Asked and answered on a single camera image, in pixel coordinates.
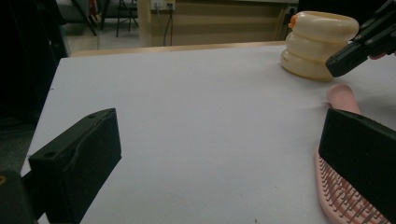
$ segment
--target hairbrush bristles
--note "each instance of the hairbrush bristles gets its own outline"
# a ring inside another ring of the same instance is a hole
[[[354,224],[390,223],[318,153],[315,165],[320,205],[332,221]]]

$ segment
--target hairbrush handle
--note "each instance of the hairbrush handle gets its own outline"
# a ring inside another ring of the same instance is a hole
[[[334,109],[360,114],[352,89],[347,84],[335,84],[327,90],[327,100]]]

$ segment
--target cable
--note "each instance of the cable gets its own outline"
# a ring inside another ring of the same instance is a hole
[[[168,28],[169,28],[169,24],[171,24],[171,40],[170,40],[170,46],[172,46],[172,37],[173,37],[173,6],[172,4],[168,4],[167,5],[169,7],[169,19],[168,19],[168,23],[166,23],[166,28],[165,28],[165,32],[163,34],[163,45],[166,46],[166,35],[168,33]]]

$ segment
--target chair leg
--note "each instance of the chair leg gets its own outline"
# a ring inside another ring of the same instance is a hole
[[[105,26],[105,19],[106,19],[106,16],[107,16],[107,9],[108,9],[108,5],[110,4],[110,0],[106,0],[105,1],[105,6],[104,6],[104,8],[103,8],[103,12],[102,12],[102,15],[101,15],[101,21],[100,21],[100,30],[103,30],[103,27]]]
[[[85,13],[84,13],[84,11],[82,11],[81,6],[78,4],[78,2],[76,2],[76,0],[71,0],[71,1],[74,4],[74,6],[76,7],[76,9],[78,10],[82,19],[87,23],[88,27],[90,27],[90,30],[93,33],[93,35],[96,36],[95,29],[93,28],[92,23],[89,21],[88,17],[85,16]]]
[[[117,13],[117,34],[116,34],[116,37],[119,37],[121,4],[122,4],[122,0],[119,0],[119,8],[118,8],[118,13]]]

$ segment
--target wooden cabinet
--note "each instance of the wooden cabinet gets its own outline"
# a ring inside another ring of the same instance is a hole
[[[138,1],[141,46],[169,46],[171,40],[174,46],[284,40],[289,6],[297,7],[297,4],[176,0],[173,28],[168,27],[165,35],[169,11],[157,13],[150,9],[150,1]]]

